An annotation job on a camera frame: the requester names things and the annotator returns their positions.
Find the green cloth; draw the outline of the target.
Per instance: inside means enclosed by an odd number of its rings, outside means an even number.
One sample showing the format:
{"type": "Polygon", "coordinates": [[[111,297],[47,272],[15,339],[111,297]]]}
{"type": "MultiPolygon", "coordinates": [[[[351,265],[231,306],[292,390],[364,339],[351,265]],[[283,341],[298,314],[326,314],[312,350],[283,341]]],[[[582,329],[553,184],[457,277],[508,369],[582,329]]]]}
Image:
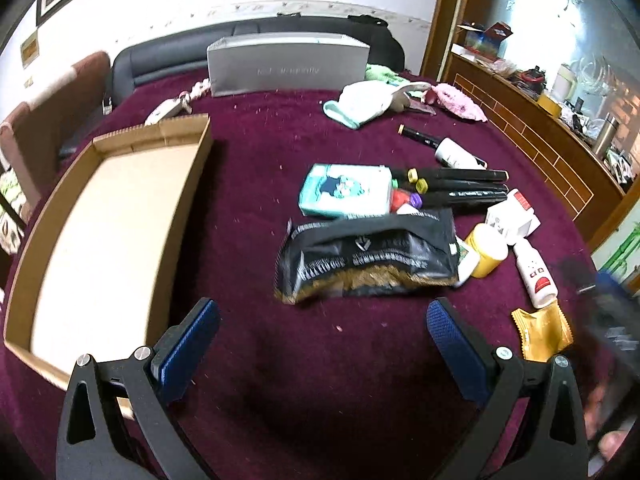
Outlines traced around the green cloth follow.
{"type": "Polygon", "coordinates": [[[384,84],[391,84],[394,87],[402,84],[405,79],[395,73],[390,68],[384,65],[368,64],[366,73],[364,74],[365,80],[375,80],[384,82],[384,84]]]}

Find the wooden brick-pattern counter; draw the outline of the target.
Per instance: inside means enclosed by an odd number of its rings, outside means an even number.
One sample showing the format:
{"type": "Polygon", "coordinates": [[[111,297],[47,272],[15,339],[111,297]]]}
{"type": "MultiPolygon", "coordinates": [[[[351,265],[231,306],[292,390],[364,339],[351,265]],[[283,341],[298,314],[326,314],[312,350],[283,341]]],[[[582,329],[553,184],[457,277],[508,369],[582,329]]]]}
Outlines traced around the wooden brick-pattern counter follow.
{"type": "Polygon", "coordinates": [[[420,74],[453,84],[480,104],[489,121],[544,176],[595,252],[631,212],[639,183],[625,192],[570,128],[506,79],[452,50],[454,30],[479,10],[480,0],[436,0],[420,74]]]}

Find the grey shoe box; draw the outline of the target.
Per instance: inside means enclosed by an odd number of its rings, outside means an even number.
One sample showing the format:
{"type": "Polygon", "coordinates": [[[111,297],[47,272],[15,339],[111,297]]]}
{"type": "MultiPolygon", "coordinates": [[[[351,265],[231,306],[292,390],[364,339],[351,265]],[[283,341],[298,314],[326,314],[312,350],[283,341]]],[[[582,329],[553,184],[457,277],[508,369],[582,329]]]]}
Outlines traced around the grey shoe box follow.
{"type": "Polygon", "coordinates": [[[207,47],[214,96],[274,90],[341,90],[362,81],[370,47],[333,32],[265,32],[207,47]]]}

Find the black snack bag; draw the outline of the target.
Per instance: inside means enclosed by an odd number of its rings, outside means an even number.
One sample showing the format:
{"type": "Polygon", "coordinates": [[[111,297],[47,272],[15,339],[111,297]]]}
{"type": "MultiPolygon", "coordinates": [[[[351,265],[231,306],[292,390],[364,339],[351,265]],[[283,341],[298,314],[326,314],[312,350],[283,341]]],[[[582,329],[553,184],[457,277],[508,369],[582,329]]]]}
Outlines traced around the black snack bag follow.
{"type": "Polygon", "coordinates": [[[274,293],[285,304],[403,294],[454,284],[458,266],[449,208],[291,224],[278,253],[274,293]]]}

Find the pink floral cloth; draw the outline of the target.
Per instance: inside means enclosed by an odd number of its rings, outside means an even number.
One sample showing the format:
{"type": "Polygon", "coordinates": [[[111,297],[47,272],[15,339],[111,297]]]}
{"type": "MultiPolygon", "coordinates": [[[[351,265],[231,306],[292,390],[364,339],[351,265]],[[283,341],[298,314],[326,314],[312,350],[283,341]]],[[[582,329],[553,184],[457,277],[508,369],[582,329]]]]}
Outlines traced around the pink floral cloth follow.
{"type": "Polygon", "coordinates": [[[471,122],[487,122],[487,117],[478,104],[451,84],[436,84],[432,88],[437,103],[457,118],[471,122]]]}

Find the small framed wall plaque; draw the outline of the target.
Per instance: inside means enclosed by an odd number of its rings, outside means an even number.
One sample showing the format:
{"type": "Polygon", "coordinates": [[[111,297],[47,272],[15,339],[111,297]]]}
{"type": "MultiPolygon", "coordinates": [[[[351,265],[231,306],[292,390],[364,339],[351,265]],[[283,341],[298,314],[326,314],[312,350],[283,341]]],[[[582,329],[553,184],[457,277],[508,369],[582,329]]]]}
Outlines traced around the small framed wall plaque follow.
{"type": "Polygon", "coordinates": [[[28,67],[39,56],[38,30],[32,32],[21,44],[21,61],[24,68],[28,67]]]}

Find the black marker purple cap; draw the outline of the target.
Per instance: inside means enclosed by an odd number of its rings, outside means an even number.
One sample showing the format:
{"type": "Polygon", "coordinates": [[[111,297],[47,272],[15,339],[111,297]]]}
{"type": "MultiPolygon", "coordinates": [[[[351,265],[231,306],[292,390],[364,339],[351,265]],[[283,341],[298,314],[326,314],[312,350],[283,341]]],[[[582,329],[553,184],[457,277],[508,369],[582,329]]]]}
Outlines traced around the black marker purple cap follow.
{"type": "Polygon", "coordinates": [[[427,192],[423,195],[412,193],[409,195],[409,205],[418,209],[491,206],[501,203],[507,198],[506,192],[495,191],[442,191],[427,192]]]}

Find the gold foil snack packet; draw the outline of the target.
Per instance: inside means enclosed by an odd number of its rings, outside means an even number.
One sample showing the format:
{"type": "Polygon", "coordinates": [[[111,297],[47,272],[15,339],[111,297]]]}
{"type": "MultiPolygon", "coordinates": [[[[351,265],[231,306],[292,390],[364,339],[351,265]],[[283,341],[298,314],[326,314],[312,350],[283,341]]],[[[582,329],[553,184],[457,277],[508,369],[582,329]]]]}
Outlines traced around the gold foil snack packet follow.
{"type": "Polygon", "coordinates": [[[511,318],[520,335],[526,361],[547,362],[574,344],[570,324],[557,301],[533,313],[516,309],[511,312],[511,318]]]}

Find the brown cardboard tray box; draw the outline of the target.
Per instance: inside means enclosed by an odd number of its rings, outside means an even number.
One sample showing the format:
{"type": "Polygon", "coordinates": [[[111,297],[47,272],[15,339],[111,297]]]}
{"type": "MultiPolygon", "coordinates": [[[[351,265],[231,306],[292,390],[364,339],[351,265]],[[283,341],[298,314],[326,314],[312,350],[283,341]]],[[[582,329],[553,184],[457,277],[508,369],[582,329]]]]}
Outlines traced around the brown cardboard tray box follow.
{"type": "Polygon", "coordinates": [[[115,361],[156,344],[212,144],[201,114],[113,131],[80,151],[9,284],[3,340],[17,359],[65,390],[83,354],[115,361]]]}

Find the white red-label pill bottle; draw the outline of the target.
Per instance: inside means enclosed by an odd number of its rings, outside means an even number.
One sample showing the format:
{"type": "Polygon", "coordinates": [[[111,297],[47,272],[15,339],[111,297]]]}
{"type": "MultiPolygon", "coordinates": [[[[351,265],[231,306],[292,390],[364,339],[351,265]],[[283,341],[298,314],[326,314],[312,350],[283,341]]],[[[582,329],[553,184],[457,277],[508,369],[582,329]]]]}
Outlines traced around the white red-label pill bottle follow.
{"type": "Polygon", "coordinates": [[[517,188],[514,188],[508,193],[508,201],[514,207],[520,207],[522,211],[525,211],[528,214],[532,214],[534,212],[534,208],[532,207],[532,205],[528,200],[526,200],[524,194],[517,188]]]}

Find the black marker orange caps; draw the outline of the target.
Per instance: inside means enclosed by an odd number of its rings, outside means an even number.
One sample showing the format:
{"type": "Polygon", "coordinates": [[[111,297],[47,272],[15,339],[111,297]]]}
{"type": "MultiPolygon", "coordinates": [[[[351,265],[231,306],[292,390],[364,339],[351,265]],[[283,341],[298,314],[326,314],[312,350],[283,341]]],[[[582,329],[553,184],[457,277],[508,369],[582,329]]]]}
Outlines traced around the black marker orange caps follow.
{"type": "Polygon", "coordinates": [[[398,127],[398,133],[407,139],[418,142],[422,145],[427,146],[428,148],[432,148],[433,150],[437,150],[439,144],[442,143],[442,140],[437,139],[434,136],[429,136],[428,134],[422,133],[418,130],[414,130],[413,128],[407,127],[406,125],[400,125],[398,127]]]}

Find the small white red-label bottle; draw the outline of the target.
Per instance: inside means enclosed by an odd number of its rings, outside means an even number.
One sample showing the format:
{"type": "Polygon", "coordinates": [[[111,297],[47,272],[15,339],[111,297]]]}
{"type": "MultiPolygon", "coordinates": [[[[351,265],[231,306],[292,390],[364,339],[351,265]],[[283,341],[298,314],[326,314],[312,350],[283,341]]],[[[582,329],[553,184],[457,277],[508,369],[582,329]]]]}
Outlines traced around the small white red-label bottle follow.
{"type": "Polygon", "coordinates": [[[513,250],[518,272],[533,306],[542,309],[553,304],[558,299],[558,288],[540,252],[526,238],[518,240],[513,250]]]}

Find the white green-label bottle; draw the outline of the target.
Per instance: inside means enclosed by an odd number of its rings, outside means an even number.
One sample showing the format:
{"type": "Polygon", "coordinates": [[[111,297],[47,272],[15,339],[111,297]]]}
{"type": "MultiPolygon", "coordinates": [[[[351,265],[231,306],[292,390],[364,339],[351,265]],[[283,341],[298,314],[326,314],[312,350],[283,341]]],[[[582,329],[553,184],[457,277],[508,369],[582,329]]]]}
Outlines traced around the white green-label bottle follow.
{"type": "Polygon", "coordinates": [[[442,139],[437,145],[435,158],[441,164],[454,169],[487,169],[487,162],[476,158],[461,145],[449,138],[442,139]]]}

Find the black marker yellow cap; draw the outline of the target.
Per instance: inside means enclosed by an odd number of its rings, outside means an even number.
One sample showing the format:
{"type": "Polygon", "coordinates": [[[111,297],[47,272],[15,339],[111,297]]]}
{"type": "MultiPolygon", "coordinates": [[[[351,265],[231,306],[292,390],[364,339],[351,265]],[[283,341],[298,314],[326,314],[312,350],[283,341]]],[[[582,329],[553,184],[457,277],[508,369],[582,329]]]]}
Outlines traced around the black marker yellow cap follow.
{"type": "Polygon", "coordinates": [[[402,173],[410,182],[416,182],[423,178],[425,180],[444,179],[457,181],[475,181],[490,183],[506,183],[509,174],[506,170],[487,169],[456,169],[456,168],[410,168],[402,173]]]}

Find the black marker green cap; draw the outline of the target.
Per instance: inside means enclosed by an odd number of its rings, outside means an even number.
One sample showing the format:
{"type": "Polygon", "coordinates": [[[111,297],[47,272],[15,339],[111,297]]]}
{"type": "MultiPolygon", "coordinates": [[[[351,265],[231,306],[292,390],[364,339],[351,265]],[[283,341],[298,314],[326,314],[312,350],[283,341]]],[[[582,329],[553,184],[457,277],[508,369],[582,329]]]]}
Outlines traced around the black marker green cap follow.
{"type": "Polygon", "coordinates": [[[424,194],[426,192],[509,192],[509,188],[503,183],[475,182],[463,180],[431,180],[419,179],[416,182],[392,180],[393,188],[402,188],[405,191],[424,194]]]}

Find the yellow lidded cup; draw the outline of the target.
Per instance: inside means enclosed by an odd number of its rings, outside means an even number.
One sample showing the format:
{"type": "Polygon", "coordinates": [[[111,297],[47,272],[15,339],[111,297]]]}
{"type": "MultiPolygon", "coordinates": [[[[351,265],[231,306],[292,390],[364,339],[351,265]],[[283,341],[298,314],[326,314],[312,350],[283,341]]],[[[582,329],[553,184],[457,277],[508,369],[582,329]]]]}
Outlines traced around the yellow lidded cup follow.
{"type": "Polygon", "coordinates": [[[486,278],[509,255],[509,247],[499,231],[486,223],[477,223],[465,239],[480,255],[480,262],[472,272],[473,278],[486,278]]]}

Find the white teal-cuff glove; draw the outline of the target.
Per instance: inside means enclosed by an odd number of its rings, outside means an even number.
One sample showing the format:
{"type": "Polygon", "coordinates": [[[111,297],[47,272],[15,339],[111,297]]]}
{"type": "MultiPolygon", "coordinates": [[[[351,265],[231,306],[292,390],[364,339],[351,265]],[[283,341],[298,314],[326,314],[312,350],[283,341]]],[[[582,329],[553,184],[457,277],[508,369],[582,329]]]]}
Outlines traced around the white teal-cuff glove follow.
{"type": "Polygon", "coordinates": [[[421,96],[430,90],[428,82],[408,82],[400,86],[386,84],[380,80],[364,80],[346,86],[336,101],[322,105],[326,117],[343,126],[357,130],[367,122],[391,110],[402,113],[411,105],[409,93],[416,91],[421,96]]]}

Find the teal cartoon tissue pack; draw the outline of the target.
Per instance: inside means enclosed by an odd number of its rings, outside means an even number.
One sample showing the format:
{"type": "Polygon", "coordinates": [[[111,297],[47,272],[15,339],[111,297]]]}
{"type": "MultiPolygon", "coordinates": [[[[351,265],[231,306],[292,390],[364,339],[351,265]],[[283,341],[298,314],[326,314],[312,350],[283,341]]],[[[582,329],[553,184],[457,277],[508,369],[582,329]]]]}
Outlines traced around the teal cartoon tissue pack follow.
{"type": "Polygon", "coordinates": [[[314,164],[298,194],[307,217],[370,217],[388,214],[392,173],[386,166],[314,164]]]}

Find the maroon upholstered chair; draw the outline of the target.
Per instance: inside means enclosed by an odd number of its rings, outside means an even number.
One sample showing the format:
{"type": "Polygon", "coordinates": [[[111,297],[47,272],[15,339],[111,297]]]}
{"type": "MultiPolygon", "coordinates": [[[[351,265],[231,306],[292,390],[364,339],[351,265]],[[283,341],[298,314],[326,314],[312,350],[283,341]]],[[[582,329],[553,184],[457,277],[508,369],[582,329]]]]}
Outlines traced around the maroon upholstered chair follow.
{"type": "Polygon", "coordinates": [[[34,208],[58,174],[58,154],[102,115],[111,60],[94,52],[50,77],[1,122],[1,153],[34,208]]]}

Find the white keychain tag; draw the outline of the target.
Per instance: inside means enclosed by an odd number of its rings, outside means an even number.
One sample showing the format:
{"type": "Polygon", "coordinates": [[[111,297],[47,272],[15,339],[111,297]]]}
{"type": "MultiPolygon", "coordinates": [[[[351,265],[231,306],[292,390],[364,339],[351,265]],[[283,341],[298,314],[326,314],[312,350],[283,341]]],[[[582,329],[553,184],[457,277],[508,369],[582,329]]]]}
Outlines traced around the white keychain tag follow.
{"type": "Polygon", "coordinates": [[[210,81],[205,78],[198,81],[189,91],[183,91],[175,98],[167,99],[152,110],[145,119],[146,126],[155,125],[162,120],[180,115],[181,113],[191,114],[192,103],[210,91],[210,81]]]}

